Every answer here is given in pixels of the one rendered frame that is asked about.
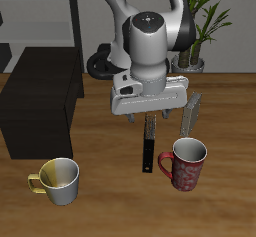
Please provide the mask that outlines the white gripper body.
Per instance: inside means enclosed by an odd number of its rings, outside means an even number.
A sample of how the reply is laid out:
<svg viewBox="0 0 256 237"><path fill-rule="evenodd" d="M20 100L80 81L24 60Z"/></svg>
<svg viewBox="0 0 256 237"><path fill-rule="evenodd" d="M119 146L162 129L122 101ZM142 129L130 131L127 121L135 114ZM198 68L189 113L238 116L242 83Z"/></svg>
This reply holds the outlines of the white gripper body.
<svg viewBox="0 0 256 237"><path fill-rule="evenodd" d="M166 87L154 96L141 96L142 84L135 81L129 82L135 94L121 95L115 88L111 90L111 112L114 115L125 115L164 109L181 108L187 103L189 80L184 76L167 77Z"/></svg>

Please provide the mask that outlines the grey book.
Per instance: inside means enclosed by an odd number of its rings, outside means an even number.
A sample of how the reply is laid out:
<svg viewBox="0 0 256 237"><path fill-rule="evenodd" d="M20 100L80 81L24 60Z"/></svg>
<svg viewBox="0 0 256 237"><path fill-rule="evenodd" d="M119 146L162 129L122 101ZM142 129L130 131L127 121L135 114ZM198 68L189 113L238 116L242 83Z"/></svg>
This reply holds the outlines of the grey book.
<svg viewBox="0 0 256 237"><path fill-rule="evenodd" d="M201 104L201 93L193 92L187 104L184 106L180 135L188 137L198 119Z"/></svg>

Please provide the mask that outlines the black book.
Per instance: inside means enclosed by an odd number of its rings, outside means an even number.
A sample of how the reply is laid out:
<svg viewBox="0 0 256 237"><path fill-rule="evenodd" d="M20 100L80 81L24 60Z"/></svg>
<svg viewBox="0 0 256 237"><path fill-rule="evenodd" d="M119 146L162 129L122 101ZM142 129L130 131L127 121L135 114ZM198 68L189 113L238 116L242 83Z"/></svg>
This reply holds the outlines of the black book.
<svg viewBox="0 0 256 237"><path fill-rule="evenodd" d="M155 143L156 116L146 114L143 138L142 171L151 173L153 170L154 143Z"/></svg>

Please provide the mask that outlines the red patterned mug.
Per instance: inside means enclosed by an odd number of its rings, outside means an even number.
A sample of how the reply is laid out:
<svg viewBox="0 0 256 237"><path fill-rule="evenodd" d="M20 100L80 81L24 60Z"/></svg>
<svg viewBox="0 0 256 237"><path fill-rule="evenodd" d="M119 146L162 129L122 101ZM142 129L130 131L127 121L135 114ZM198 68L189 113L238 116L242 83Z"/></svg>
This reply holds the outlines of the red patterned mug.
<svg viewBox="0 0 256 237"><path fill-rule="evenodd" d="M163 152L158 156L158 166L177 190L188 192L196 187L206 156L207 148L201 141L180 138L173 144L172 152ZM167 158L172 162L171 171L162 165Z"/></svg>

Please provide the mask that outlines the green pot plant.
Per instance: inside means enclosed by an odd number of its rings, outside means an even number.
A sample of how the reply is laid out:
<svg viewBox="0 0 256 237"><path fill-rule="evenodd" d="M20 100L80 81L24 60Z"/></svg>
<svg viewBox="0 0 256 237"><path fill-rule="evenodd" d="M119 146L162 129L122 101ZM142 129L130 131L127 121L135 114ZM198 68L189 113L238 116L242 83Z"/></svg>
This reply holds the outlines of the green pot plant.
<svg viewBox="0 0 256 237"><path fill-rule="evenodd" d="M192 17L195 17L199 10L204 11L203 17L205 23L202 27L196 24L196 29L199 34L195 42L184 52L175 55L171 60L171 71L173 73L202 73L204 70L204 60L199 57L201 45L206 42L214 41L212 34L219 28L230 26L231 22L226 22L229 9L223 11L219 16L214 17L219 2L208 9L204 5L210 0L188 0L189 9Z"/></svg>

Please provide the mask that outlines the dark brown desk caddy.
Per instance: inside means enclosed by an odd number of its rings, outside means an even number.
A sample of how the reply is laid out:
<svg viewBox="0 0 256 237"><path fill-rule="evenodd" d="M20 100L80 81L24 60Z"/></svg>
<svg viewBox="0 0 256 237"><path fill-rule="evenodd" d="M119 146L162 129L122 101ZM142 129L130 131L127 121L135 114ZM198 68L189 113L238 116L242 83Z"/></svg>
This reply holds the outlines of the dark brown desk caddy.
<svg viewBox="0 0 256 237"><path fill-rule="evenodd" d="M78 49L27 47L0 92L0 130L10 157L71 158L70 128L83 96Z"/></svg>

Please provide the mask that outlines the white and yellow mug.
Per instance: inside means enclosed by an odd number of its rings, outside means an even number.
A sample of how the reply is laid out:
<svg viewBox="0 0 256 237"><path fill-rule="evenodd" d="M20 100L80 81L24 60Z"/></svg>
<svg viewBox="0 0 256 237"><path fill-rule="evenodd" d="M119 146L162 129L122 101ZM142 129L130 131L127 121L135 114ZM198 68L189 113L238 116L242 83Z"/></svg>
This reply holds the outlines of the white and yellow mug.
<svg viewBox="0 0 256 237"><path fill-rule="evenodd" d="M72 203L78 194L79 166L69 158L46 162L38 174L30 174L28 186L33 193L46 194L58 206Z"/></svg>

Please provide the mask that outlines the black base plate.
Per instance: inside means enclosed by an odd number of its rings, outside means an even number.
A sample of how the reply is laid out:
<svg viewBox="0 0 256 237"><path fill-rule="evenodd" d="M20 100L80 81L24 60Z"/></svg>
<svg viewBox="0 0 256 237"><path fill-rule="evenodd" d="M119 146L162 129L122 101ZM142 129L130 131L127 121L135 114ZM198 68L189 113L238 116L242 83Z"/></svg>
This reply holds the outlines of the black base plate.
<svg viewBox="0 0 256 237"><path fill-rule="evenodd" d="M98 46L97 52L94 53L87 61L88 74L98 80L112 80L115 74L124 71L113 65L107 60L111 52L111 44L103 43Z"/></svg>

